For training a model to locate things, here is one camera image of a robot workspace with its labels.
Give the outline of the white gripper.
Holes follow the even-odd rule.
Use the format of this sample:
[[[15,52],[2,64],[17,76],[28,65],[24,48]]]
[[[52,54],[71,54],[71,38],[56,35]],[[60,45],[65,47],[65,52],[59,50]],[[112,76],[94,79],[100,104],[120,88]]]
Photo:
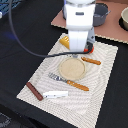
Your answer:
[[[90,30],[69,30],[69,49],[72,52],[83,52],[87,43],[95,42],[94,29]]]

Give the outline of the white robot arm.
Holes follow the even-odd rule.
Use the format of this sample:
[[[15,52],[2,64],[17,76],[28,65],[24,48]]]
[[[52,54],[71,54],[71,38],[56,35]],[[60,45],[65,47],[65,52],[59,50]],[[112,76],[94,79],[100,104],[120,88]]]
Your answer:
[[[83,52],[88,33],[93,27],[95,0],[65,0],[64,12],[69,36],[69,49]]]

